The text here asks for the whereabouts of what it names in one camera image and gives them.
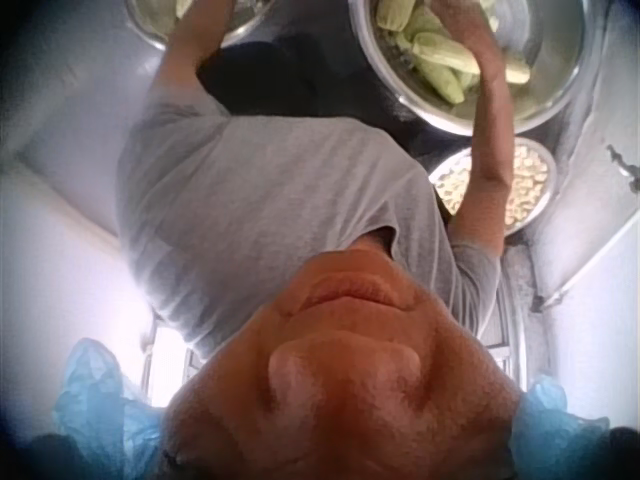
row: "mouth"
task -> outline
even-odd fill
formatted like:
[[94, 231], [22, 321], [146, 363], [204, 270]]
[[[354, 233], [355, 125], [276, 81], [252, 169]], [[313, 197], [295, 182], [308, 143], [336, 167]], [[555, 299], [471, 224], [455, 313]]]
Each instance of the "mouth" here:
[[367, 302], [399, 308], [398, 295], [389, 285], [373, 275], [330, 275], [316, 282], [298, 312], [333, 302], [341, 298], [355, 298]]

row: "man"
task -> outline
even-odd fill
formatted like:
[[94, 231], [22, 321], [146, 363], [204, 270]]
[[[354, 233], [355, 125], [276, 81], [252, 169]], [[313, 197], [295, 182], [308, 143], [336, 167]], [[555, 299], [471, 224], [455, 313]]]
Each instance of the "man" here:
[[231, 116], [207, 95], [196, 72], [232, 8], [196, 0], [177, 26], [121, 161], [134, 274], [208, 360], [169, 408], [160, 471], [508, 477], [520, 394], [474, 334], [499, 278], [514, 132], [481, 10], [432, 2], [482, 70], [470, 185], [446, 229], [427, 174], [384, 132]]

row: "gray t-shirt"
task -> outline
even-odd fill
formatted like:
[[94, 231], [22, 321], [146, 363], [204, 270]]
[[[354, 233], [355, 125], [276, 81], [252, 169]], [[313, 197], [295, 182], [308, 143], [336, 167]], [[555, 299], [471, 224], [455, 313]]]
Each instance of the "gray t-shirt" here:
[[232, 117], [155, 88], [118, 172], [120, 235], [156, 311], [204, 359], [322, 252], [390, 227], [393, 259], [476, 333], [499, 261], [451, 244], [427, 173], [346, 118]]

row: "stainless steel bowl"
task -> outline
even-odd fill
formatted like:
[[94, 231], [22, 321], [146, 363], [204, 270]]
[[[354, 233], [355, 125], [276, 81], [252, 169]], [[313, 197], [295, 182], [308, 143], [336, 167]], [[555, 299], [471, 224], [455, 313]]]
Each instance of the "stainless steel bowl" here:
[[[178, 21], [176, 0], [125, 0], [125, 4], [135, 31], [151, 45], [164, 50]], [[249, 34], [272, 4], [273, 0], [238, 0], [222, 46], [233, 45]]]
[[[505, 231], [505, 236], [512, 235], [522, 230], [524, 227], [526, 227], [531, 222], [533, 222], [544, 211], [545, 208], [547, 208], [547, 206], [549, 205], [549, 202], [551, 201], [551, 198], [553, 197], [553, 194], [556, 189], [556, 183], [558, 181], [556, 162], [553, 159], [553, 155], [551, 154], [551, 152], [549, 152], [549, 150], [547, 150], [542, 144], [535, 142], [533, 140], [529, 140], [528, 138], [516, 137], [515, 143], [516, 143], [516, 147], [526, 146], [526, 147], [529, 147], [534, 152], [536, 152], [540, 156], [540, 159], [543, 162], [545, 162], [545, 164], [547, 165], [549, 176], [547, 177], [544, 188], [542, 189], [542, 195], [540, 196], [540, 199], [538, 200], [536, 207], [531, 211], [529, 216], [525, 218], [522, 222], [516, 223], [511, 228], [508, 228]], [[438, 166], [438, 168], [436, 168], [433, 171], [433, 173], [431, 173], [431, 175], [429, 175], [429, 180], [431, 181], [432, 184], [435, 185], [440, 180], [440, 177], [442, 177], [443, 175], [445, 175], [451, 170], [451, 167], [453, 165], [458, 163], [458, 161], [460, 161], [461, 159], [469, 157], [470, 155], [471, 155], [471, 148], [465, 148], [464, 150], [450, 156], [444, 162], [442, 162]]]
[[[591, 50], [591, 0], [497, 0], [498, 42], [532, 66], [531, 81], [512, 87], [516, 133], [541, 125], [566, 105]], [[432, 125], [471, 135], [477, 95], [455, 107], [410, 68], [376, 26], [378, 0], [349, 0], [351, 23], [369, 63], [398, 100]]]

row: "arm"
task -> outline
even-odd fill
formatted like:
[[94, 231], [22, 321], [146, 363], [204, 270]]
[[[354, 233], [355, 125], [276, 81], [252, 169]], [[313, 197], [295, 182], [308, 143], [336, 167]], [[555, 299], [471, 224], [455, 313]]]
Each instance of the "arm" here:
[[234, 3], [235, 0], [194, 0], [169, 38], [154, 85], [202, 88], [196, 72], [220, 48]]
[[449, 236], [500, 256], [514, 155], [513, 105], [504, 59], [479, 5], [469, 0], [433, 0], [432, 8], [451, 36], [473, 53], [482, 73], [471, 178]]

